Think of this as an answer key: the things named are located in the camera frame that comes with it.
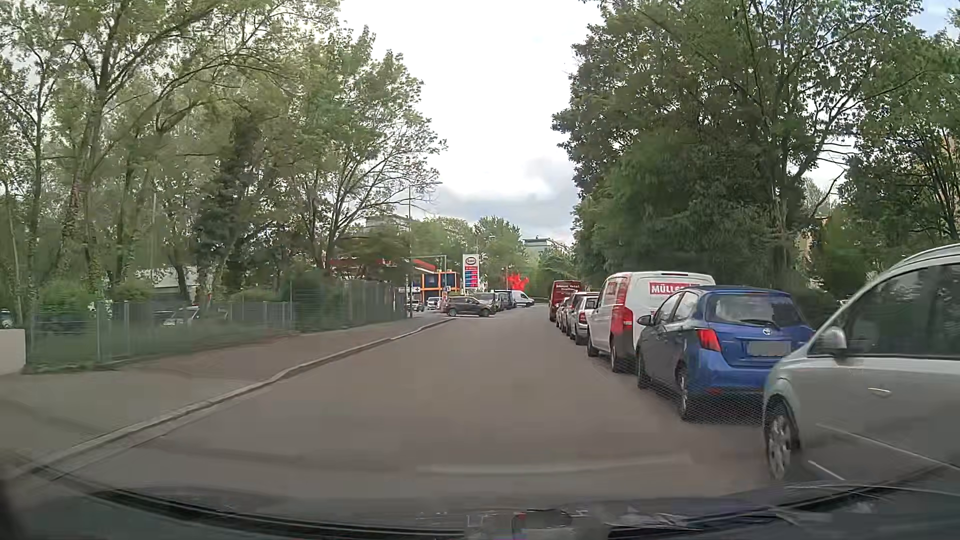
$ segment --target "concrete wall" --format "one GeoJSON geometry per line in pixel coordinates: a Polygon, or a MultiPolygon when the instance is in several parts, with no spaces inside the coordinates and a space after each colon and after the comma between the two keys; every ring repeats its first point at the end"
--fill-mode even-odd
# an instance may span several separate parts
{"type": "Polygon", "coordinates": [[[23,329],[0,330],[0,375],[20,373],[27,361],[27,338],[23,329]]]}

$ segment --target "white van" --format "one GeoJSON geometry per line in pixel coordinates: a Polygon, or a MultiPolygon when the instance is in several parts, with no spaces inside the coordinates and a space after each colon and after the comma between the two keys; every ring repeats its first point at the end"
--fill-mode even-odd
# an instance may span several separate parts
{"type": "Polygon", "coordinates": [[[714,285],[707,274],[692,272],[620,272],[600,289],[596,309],[587,317],[587,356],[610,355],[614,372],[629,371],[636,363],[634,321],[652,315],[671,294],[691,285],[714,285]]]}
{"type": "Polygon", "coordinates": [[[527,293],[522,290],[512,290],[510,293],[514,295],[514,302],[517,307],[530,307],[534,304],[534,299],[527,296],[527,293]]]}

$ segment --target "metal fence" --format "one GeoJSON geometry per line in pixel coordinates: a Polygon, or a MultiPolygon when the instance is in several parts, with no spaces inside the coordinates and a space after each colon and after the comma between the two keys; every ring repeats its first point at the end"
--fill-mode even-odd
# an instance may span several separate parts
{"type": "Polygon", "coordinates": [[[160,301],[95,302],[72,312],[41,307],[27,329],[35,371],[88,369],[136,356],[189,353],[293,329],[289,302],[224,302],[209,309],[160,301]]]}
{"type": "Polygon", "coordinates": [[[405,296],[389,283],[346,280],[322,286],[294,289],[295,328],[298,331],[326,331],[406,316],[405,296]]]}
{"type": "Polygon", "coordinates": [[[91,369],[139,356],[187,354],[290,331],[326,331],[402,319],[405,298],[388,283],[331,280],[292,289],[292,302],[96,302],[41,306],[27,328],[35,372],[91,369]]]}

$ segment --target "car wheel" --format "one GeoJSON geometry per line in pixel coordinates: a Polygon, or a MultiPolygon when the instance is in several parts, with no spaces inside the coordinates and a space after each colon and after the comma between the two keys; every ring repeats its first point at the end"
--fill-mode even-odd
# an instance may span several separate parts
{"type": "Polygon", "coordinates": [[[636,387],[649,388],[650,375],[647,374],[647,364],[643,361],[643,355],[640,354],[640,348],[636,348],[636,387]]]}
{"type": "Polygon", "coordinates": [[[763,439],[770,478],[777,481],[810,479],[811,475],[806,475],[801,465],[800,433],[790,405],[777,401],[768,406],[763,419],[763,439]]]}
{"type": "Polygon", "coordinates": [[[600,351],[597,351],[597,348],[593,346],[593,342],[590,341],[590,331],[587,331],[587,356],[594,357],[600,354],[600,351]]]}
{"type": "Polygon", "coordinates": [[[677,413],[681,420],[691,421],[695,418],[696,404],[690,398],[690,380],[686,368],[677,368],[677,413]]]}
{"type": "Polygon", "coordinates": [[[613,340],[610,341],[610,370],[614,373],[623,373],[623,364],[624,361],[618,357],[616,353],[616,346],[613,345],[613,340]]]}

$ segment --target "license plate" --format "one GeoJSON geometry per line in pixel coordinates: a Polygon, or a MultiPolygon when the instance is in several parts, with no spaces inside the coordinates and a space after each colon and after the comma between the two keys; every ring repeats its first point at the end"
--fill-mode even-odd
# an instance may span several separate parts
{"type": "Polygon", "coordinates": [[[787,356],[790,354],[789,341],[749,341],[747,354],[750,356],[787,356]]]}

